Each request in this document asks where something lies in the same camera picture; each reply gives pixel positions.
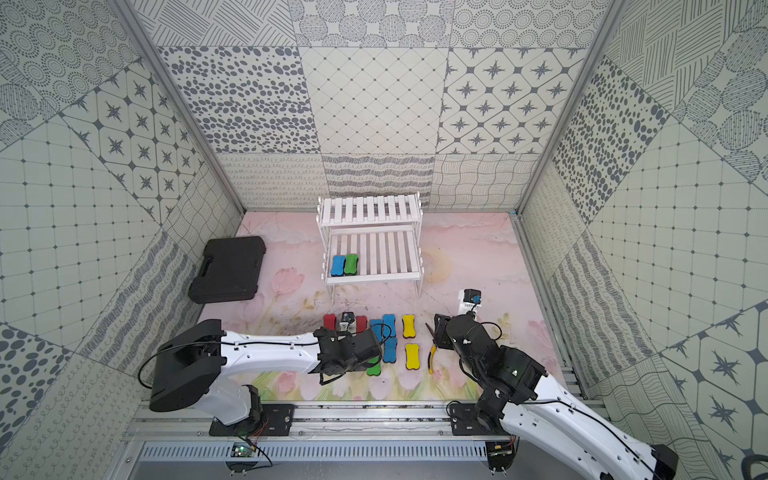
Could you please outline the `yellow eraser shelf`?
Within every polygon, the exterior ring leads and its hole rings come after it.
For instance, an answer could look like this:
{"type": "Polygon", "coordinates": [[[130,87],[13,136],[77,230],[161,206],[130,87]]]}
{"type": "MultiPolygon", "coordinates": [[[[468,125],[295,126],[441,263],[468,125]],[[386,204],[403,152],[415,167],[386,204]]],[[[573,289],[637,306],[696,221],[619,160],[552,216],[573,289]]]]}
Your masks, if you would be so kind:
{"type": "Polygon", "coordinates": [[[420,369],[420,346],[415,343],[405,345],[406,369],[416,371],[420,369]]]}
{"type": "Polygon", "coordinates": [[[415,316],[413,314],[406,314],[402,317],[402,336],[405,339],[412,339],[416,337],[415,328],[415,316]]]}

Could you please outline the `red eraser top shelf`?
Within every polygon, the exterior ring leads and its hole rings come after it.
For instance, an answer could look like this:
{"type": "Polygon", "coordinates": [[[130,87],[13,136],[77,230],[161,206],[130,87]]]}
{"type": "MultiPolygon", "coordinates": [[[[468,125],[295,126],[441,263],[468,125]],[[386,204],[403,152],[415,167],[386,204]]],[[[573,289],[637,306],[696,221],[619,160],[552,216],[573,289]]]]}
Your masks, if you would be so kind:
{"type": "Polygon", "coordinates": [[[323,317],[323,324],[324,327],[329,330],[335,330],[336,324],[337,324],[337,317],[335,314],[326,314],[323,317]]]}
{"type": "Polygon", "coordinates": [[[365,330],[368,329],[368,319],[366,316],[357,316],[356,317],[356,332],[362,333],[365,330]]]}

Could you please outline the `yellow eraser top shelf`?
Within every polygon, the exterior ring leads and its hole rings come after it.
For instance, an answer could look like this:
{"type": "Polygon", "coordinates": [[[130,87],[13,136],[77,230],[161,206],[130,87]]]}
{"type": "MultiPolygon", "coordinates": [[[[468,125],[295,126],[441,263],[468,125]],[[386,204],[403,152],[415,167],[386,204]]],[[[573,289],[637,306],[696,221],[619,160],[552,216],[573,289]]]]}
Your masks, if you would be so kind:
{"type": "Polygon", "coordinates": [[[413,314],[406,314],[402,317],[402,336],[405,339],[412,339],[416,337],[415,328],[415,316],[413,314]]]}

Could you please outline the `green eraser shelf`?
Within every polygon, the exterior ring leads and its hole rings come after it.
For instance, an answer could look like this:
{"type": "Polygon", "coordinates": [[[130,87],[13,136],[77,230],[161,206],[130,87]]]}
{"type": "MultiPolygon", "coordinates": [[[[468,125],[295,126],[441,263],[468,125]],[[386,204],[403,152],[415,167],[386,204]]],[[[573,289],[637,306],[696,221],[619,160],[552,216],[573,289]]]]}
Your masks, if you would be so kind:
{"type": "Polygon", "coordinates": [[[357,254],[347,254],[344,261],[344,276],[355,276],[358,274],[359,256],[357,254]]]}
{"type": "Polygon", "coordinates": [[[368,376],[374,376],[374,377],[379,376],[381,374],[380,363],[381,363],[381,359],[379,357],[374,359],[372,365],[366,369],[366,374],[368,376]]]}

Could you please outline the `blue eraser top shelf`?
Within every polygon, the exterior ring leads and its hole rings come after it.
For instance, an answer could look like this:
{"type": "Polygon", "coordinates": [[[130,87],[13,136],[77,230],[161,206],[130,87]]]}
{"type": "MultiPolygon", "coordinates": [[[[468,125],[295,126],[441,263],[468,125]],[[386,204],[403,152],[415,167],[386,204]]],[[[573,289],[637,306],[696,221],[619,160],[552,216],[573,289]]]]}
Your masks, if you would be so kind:
{"type": "Polygon", "coordinates": [[[372,319],[369,322],[369,325],[370,325],[370,329],[374,333],[377,341],[379,343],[382,343],[385,340],[385,338],[386,338],[386,334],[384,332],[384,322],[383,322],[383,320],[382,319],[372,319]]]}
{"type": "Polygon", "coordinates": [[[384,314],[382,317],[381,327],[382,335],[385,339],[395,338],[396,333],[396,317],[394,314],[384,314]]]}

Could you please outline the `blue eraser shelf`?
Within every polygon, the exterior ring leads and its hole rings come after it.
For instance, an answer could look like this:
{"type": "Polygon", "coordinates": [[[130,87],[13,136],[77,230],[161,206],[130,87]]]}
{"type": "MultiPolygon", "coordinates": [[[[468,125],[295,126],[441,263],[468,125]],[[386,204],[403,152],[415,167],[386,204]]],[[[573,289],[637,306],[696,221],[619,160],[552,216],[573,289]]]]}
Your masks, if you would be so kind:
{"type": "Polygon", "coordinates": [[[332,258],[331,268],[330,268],[330,276],[331,277],[343,277],[345,275],[345,263],[346,263],[346,256],[345,255],[335,255],[332,258]]]}
{"type": "Polygon", "coordinates": [[[396,333],[396,317],[394,314],[384,314],[382,317],[381,327],[382,335],[385,339],[395,338],[396,333]]]}
{"type": "Polygon", "coordinates": [[[386,338],[386,334],[384,332],[384,322],[383,322],[383,320],[382,319],[372,319],[369,322],[369,325],[370,325],[370,329],[374,333],[377,341],[379,343],[382,343],[385,340],[385,338],[386,338]]]}
{"type": "Polygon", "coordinates": [[[384,363],[394,364],[397,360],[397,345],[398,340],[395,336],[391,336],[384,341],[383,344],[383,357],[384,363]]]}

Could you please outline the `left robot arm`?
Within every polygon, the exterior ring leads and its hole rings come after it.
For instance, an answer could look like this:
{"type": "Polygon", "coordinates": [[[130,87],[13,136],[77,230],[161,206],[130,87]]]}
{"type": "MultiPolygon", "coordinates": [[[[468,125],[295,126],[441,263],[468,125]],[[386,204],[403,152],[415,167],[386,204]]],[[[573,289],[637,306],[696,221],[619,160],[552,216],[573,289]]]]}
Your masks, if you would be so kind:
{"type": "Polygon", "coordinates": [[[154,364],[149,409],[204,412],[230,435],[247,436],[266,423],[258,389],[239,384],[245,373],[314,374],[322,385],[383,359],[375,333],[324,326],[293,336],[254,336],[227,331],[219,319],[204,320],[162,344],[146,362],[154,364]]]}

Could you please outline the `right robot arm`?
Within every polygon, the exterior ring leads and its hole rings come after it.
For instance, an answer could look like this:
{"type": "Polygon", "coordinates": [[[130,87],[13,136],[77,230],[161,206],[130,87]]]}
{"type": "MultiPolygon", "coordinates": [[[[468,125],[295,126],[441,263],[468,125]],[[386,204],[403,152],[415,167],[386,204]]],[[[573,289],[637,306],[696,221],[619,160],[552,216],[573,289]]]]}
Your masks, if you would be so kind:
{"type": "Polygon", "coordinates": [[[475,403],[446,411],[473,432],[526,440],[585,479],[672,479],[679,457],[647,444],[597,415],[524,351],[501,345],[474,313],[439,316],[435,341],[459,357],[460,370],[481,389],[475,403]]]}

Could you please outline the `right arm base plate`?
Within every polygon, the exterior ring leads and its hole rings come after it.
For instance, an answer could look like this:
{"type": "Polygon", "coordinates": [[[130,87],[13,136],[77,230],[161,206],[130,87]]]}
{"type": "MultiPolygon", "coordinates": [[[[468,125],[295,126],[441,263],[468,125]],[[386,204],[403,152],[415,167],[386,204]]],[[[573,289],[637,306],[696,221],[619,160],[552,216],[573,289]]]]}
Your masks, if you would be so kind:
{"type": "Polygon", "coordinates": [[[498,420],[480,412],[473,403],[451,401],[445,410],[454,436],[507,435],[498,420]]]}

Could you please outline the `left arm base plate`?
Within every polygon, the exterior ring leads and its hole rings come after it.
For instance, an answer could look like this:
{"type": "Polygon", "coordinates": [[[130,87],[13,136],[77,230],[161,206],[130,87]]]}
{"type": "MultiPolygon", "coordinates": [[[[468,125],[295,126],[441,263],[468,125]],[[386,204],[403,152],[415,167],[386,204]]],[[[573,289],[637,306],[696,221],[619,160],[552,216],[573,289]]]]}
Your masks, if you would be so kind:
{"type": "Polygon", "coordinates": [[[233,425],[225,426],[214,419],[208,434],[211,437],[286,437],[290,434],[295,410],[294,404],[268,403],[261,406],[258,414],[253,413],[233,425]]]}

